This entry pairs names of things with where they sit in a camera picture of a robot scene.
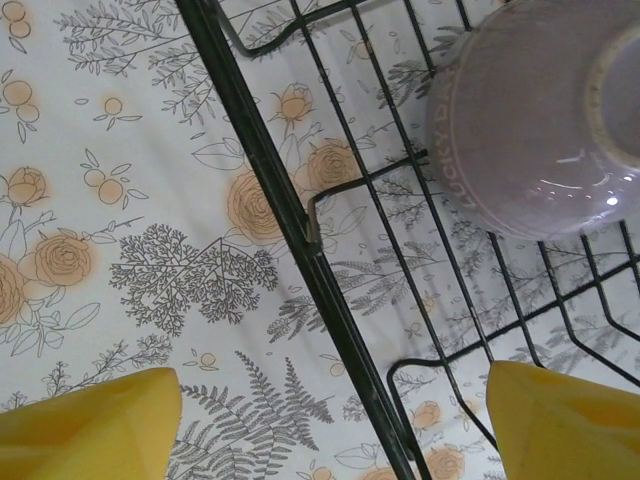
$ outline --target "black wire rack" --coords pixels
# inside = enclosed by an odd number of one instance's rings
[[[413,433],[410,420],[401,402],[398,388],[394,383],[394,375],[400,369],[410,365],[443,370],[460,407],[468,415],[475,426],[483,433],[486,439],[493,445],[493,447],[496,447],[496,441],[492,433],[464,401],[460,386],[451,365],[456,360],[459,360],[460,358],[477,350],[484,351],[488,361],[493,361],[491,341],[507,334],[508,332],[520,329],[533,362],[539,367],[545,367],[540,359],[540,355],[536,351],[528,322],[551,310],[558,309],[564,326],[566,327],[567,334],[571,342],[578,349],[585,352],[595,361],[600,362],[605,367],[608,367],[611,371],[620,375],[631,384],[636,387],[640,387],[640,380],[637,377],[624,370],[616,363],[608,360],[594,349],[588,347],[578,338],[574,327],[572,326],[567,308],[567,304],[572,299],[587,291],[595,289],[600,303],[602,304],[604,316],[608,324],[632,341],[640,343],[640,336],[637,333],[634,333],[624,325],[621,325],[614,320],[614,316],[611,313],[611,308],[603,287],[603,282],[607,279],[630,269],[633,273],[635,282],[638,285],[638,293],[640,294],[640,271],[637,265],[638,260],[640,260],[640,256],[634,251],[631,235],[626,223],[621,222],[619,224],[619,228],[624,241],[626,254],[628,255],[628,260],[622,262],[606,273],[601,273],[598,270],[590,240],[586,236],[583,236],[581,239],[582,246],[588,260],[592,280],[581,284],[570,292],[563,293],[559,287],[556,272],[550,260],[549,251],[544,243],[538,243],[538,249],[552,286],[554,298],[547,304],[525,314],[518,296],[516,295],[513,280],[509,275],[505,255],[499,245],[498,238],[492,233],[487,233],[490,244],[495,253],[495,258],[499,265],[499,271],[502,274],[513,304],[516,319],[499,330],[486,334],[476,313],[476,308],[474,307],[469,287],[466,284],[464,275],[458,265],[458,261],[456,260],[454,248],[452,247],[449,238],[447,238],[447,232],[442,220],[440,219],[440,215],[436,209],[434,200],[432,199],[429,186],[427,185],[427,181],[424,178],[421,169],[427,152],[424,150],[416,151],[413,147],[407,133],[407,128],[403,124],[403,121],[397,111],[391,89],[385,79],[380,62],[376,57],[375,51],[371,47],[369,34],[367,33],[367,29],[365,28],[359,11],[359,7],[361,7],[362,4],[371,1],[374,0],[341,0],[336,1],[329,6],[318,8],[313,12],[303,13],[297,0],[290,0],[290,7],[294,13],[294,19],[282,29],[277,37],[258,48],[247,48],[243,44],[237,31],[231,25],[229,17],[225,14],[217,0],[177,0],[177,5],[202,57],[202,61],[211,76],[220,101],[228,113],[229,120],[235,128],[258,181],[265,192],[265,196],[278,220],[294,260],[317,305],[318,312],[325,323],[327,331],[329,332],[338,353],[341,356],[345,369],[353,382],[360,400],[362,401],[363,407],[374,427],[391,467],[399,479],[412,480],[416,477],[410,465],[410,461],[414,461],[421,478],[423,480],[430,480],[432,477],[429,474],[426,461],[423,458],[419,443]],[[420,46],[420,50],[424,56],[429,75],[433,77],[436,75],[436,66],[429,53],[427,42],[421,33],[419,20],[416,15],[416,11],[412,6],[412,2],[411,0],[397,1],[399,4],[403,4],[403,7],[398,7],[397,13],[398,15],[408,15],[417,42]],[[463,0],[451,1],[455,1],[464,29],[470,31],[472,29],[472,25]],[[342,12],[350,13],[357,25],[358,31],[361,35],[361,40],[367,48],[370,62],[379,81],[386,105],[393,116],[397,132],[404,145],[404,150],[407,152],[406,158],[396,161],[374,172],[367,171],[367,168],[365,167],[349,122],[342,110],[340,102],[338,101],[336,89],[328,78],[325,66],[316,47],[316,40],[312,35],[312,25],[314,22]],[[269,131],[267,130],[260,112],[254,103],[253,95],[243,78],[233,53],[233,50],[235,49],[241,55],[249,58],[255,58],[272,53],[284,45],[294,34],[302,36],[309,49],[310,55],[313,57],[313,61],[315,62],[319,75],[323,81],[322,83],[326,88],[336,116],[344,131],[344,135],[349,146],[354,153],[362,174],[362,177],[357,180],[317,194],[309,201],[306,210],[300,202],[294,186],[289,179],[278,150],[269,134]],[[394,233],[389,218],[385,214],[380,196],[374,187],[374,180],[377,178],[383,175],[388,175],[397,169],[407,167],[413,169],[418,178],[420,188],[428,204],[429,211],[433,216],[433,220],[440,235],[442,245],[446,251],[448,261],[451,263],[458,286],[462,292],[464,303],[470,312],[475,330],[478,334],[478,340],[476,342],[467,345],[453,354],[447,355],[444,346],[438,338],[436,329],[434,328],[427,309],[421,300],[418,287],[407,264],[407,260],[402,253],[402,248],[398,238]],[[380,220],[384,226],[386,234],[388,235],[389,242],[391,243],[394,253],[397,255],[398,264],[406,276],[407,284],[416,301],[424,321],[424,325],[430,334],[438,357],[437,360],[406,358],[396,362],[387,372],[387,388],[385,388],[385,383],[378,374],[367,346],[354,321],[354,317],[349,309],[348,303],[345,300],[331,266],[323,253],[322,237],[317,218],[316,206],[320,201],[339,193],[362,187],[365,187],[368,190],[368,193],[376,207]]]

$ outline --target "metal wire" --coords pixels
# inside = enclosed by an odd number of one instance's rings
[[[621,222],[620,231],[628,260],[613,269],[600,273],[589,239],[582,237],[582,247],[589,264],[592,280],[585,282],[567,293],[563,293],[558,284],[547,247],[543,243],[539,243],[539,252],[551,283],[554,299],[525,314],[516,294],[512,275],[507,267],[500,242],[494,234],[488,234],[488,241],[495,254],[499,266],[499,273],[509,293],[509,299],[511,300],[516,319],[496,331],[489,334],[485,333],[469,293],[469,288],[466,285],[464,274],[458,265],[451,241],[448,238],[427,181],[422,173],[427,152],[424,150],[415,151],[409,140],[407,129],[400,118],[391,89],[382,71],[376,52],[373,49],[364,22],[362,21],[358,7],[367,1],[369,0],[341,0],[312,12],[303,13],[296,0],[289,0],[293,11],[293,19],[291,22],[286,25],[280,34],[272,41],[252,49],[247,48],[243,44],[238,32],[232,26],[231,19],[227,17],[217,0],[177,0],[177,4],[194,38],[196,47],[203,58],[203,63],[209,71],[212,82],[219,93],[221,102],[224,104],[229,119],[236,129],[239,140],[256,172],[258,181],[265,190],[265,195],[278,219],[289,248],[303,274],[309,291],[317,304],[318,311],[325,321],[327,330],[336,345],[392,468],[400,480],[413,480],[415,476],[408,461],[414,460],[421,478],[423,480],[430,480],[431,476],[428,467],[422,456],[419,443],[413,433],[411,422],[402,404],[398,388],[395,385],[396,374],[406,366],[443,369],[451,391],[458,401],[458,405],[495,448],[495,438],[464,401],[451,364],[479,349],[483,351],[489,362],[493,361],[491,342],[515,329],[519,329],[523,335],[524,343],[533,363],[539,367],[544,367],[536,351],[528,323],[545,313],[558,310],[568,337],[578,349],[587,353],[590,357],[608,367],[622,378],[640,387],[640,381],[636,377],[580,341],[575,333],[566,306],[567,302],[572,299],[591,289],[595,289],[608,324],[627,338],[640,342],[640,336],[638,334],[630,331],[627,327],[613,319],[603,286],[606,280],[620,272],[631,269],[640,295],[640,269],[637,265],[640,257],[635,253],[627,225]],[[412,6],[411,0],[402,0],[402,2],[404,4],[404,11],[408,15],[420,51],[424,57],[428,75],[433,77],[437,73],[437,67],[430,56],[427,42],[420,30],[415,9]],[[463,0],[455,0],[455,4],[458,7],[463,27],[467,31],[471,30],[472,26]],[[406,158],[374,172],[369,172],[366,169],[349,122],[342,110],[340,102],[338,102],[336,91],[328,78],[324,62],[311,34],[314,22],[341,12],[349,12],[351,18],[357,25],[362,42],[367,49],[371,66],[378,79],[386,106],[393,117],[398,135],[407,152]],[[286,44],[294,34],[300,35],[304,39],[309,49],[309,54],[322,78],[323,85],[335,114],[344,131],[345,138],[354,153],[362,175],[361,178],[317,194],[309,201],[307,213],[304,213],[302,205],[291,185],[291,181],[282,166],[273,140],[270,138],[264,121],[255,107],[251,92],[233,59],[233,55],[227,44],[227,38],[225,38],[222,33],[223,30],[236,51],[250,58],[275,52],[279,47]],[[400,168],[411,168],[418,179],[420,189],[441,238],[447,259],[462,293],[469,316],[478,334],[477,341],[453,353],[447,354],[445,352],[445,348],[438,337],[433,322],[420,298],[418,287],[402,253],[400,242],[385,213],[382,201],[374,185],[374,180],[377,178],[388,175]],[[340,291],[336,278],[322,251],[322,238],[317,218],[317,204],[320,201],[359,187],[367,188],[437,352],[437,359],[434,360],[407,358],[396,362],[389,369],[386,376],[390,395],[384,388],[384,384],[377,373],[368,349],[355,324],[353,315],[349,310],[348,304]]]

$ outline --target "flower illustration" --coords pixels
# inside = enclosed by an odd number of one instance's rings
[[[69,235],[56,235],[41,241],[35,252],[20,260],[18,269],[26,278],[46,285],[75,285],[91,271],[89,246]]]
[[[398,480],[398,477],[392,468],[387,467],[367,473],[362,480]]]
[[[415,412],[411,423],[419,430],[433,427],[440,420],[440,407],[436,402],[422,402]]]
[[[312,480],[336,480],[331,470],[327,467],[316,468],[311,475]]]
[[[434,450],[425,460],[433,480],[459,480],[464,475],[464,455],[453,448]]]
[[[280,101],[280,110],[271,119],[280,118],[287,122],[287,128],[293,127],[295,122],[300,122],[311,111],[313,97],[306,85],[292,83],[284,91],[282,96],[274,93]]]
[[[231,186],[227,202],[229,220],[256,245],[271,245],[282,238],[276,217],[255,173],[244,173]]]
[[[0,325],[12,321],[22,308],[23,284],[15,262],[0,254]]]
[[[351,148],[338,140],[329,140],[329,144],[314,151],[307,168],[309,184],[316,191],[327,190],[360,176]]]
[[[44,197],[46,189],[40,170],[21,167],[9,179],[8,197],[14,205],[31,205]]]
[[[109,119],[107,123],[107,131],[111,130],[116,121],[136,122],[142,118],[142,115],[120,115],[124,108],[122,100],[116,97],[108,98],[103,105],[104,113],[93,119],[94,122],[102,122]]]

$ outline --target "floral tablecloth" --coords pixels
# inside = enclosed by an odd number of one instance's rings
[[[437,61],[462,32],[455,2],[413,3]],[[466,5],[477,24],[501,3]],[[288,1],[222,6],[250,47],[292,19]],[[429,80],[409,17],[397,0],[361,11],[419,147]],[[393,479],[173,2],[10,0],[1,14],[2,409],[169,365],[184,412],[167,478]],[[368,167],[401,158],[353,19],[323,20],[313,35]],[[303,199],[359,175],[300,35],[239,62]],[[478,315],[495,331],[516,316],[492,247],[430,184]],[[473,343],[414,174],[398,171],[376,188],[447,352]],[[637,220],[629,221],[634,239]],[[364,189],[321,204],[320,222],[381,373],[409,355],[435,358]],[[601,271],[628,260],[617,227],[591,239]],[[552,300],[537,246],[501,245],[525,314]],[[563,291],[591,279],[579,240],[549,251]],[[605,290],[615,320],[637,331],[632,274],[614,276]],[[637,345],[608,326],[594,291],[568,306],[581,340],[638,374]],[[634,391],[576,349],[558,311],[530,328],[545,365]],[[492,344],[496,358],[531,360],[518,329]],[[488,425],[486,356],[477,350],[454,367],[467,404]],[[505,478],[440,370],[407,368],[397,384],[435,480]]]

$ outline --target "white tablecloth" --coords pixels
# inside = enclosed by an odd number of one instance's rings
[[[413,3],[437,61],[461,32],[455,3]],[[500,3],[466,2],[474,24]],[[222,4],[248,46],[292,18],[288,1]],[[397,0],[361,11],[420,146],[428,84],[409,17]],[[168,478],[394,478],[173,2],[8,1],[0,23],[2,408],[169,365],[184,413]],[[368,167],[402,157],[351,16],[313,32]],[[299,34],[239,62],[303,199],[356,178]],[[376,185],[447,352],[476,341],[415,175],[407,168]],[[507,325],[516,316],[485,233],[430,185],[486,332]],[[409,355],[435,358],[365,189],[323,204],[320,222],[380,372]],[[628,260],[616,227],[591,238],[602,272]],[[525,313],[552,300],[537,246],[501,245]],[[549,247],[563,291],[591,280],[579,240]],[[637,331],[630,271],[605,288],[614,318]],[[569,308],[580,339],[638,374],[637,344],[606,324],[595,291]],[[530,328],[547,366],[634,391],[571,344],[557,310]],[[492,348],[530,361],[519,329]],[[484,352],[454,368],[488,425]],[[505,478],[441,370],[404,369],[398,385],[435,480]]]

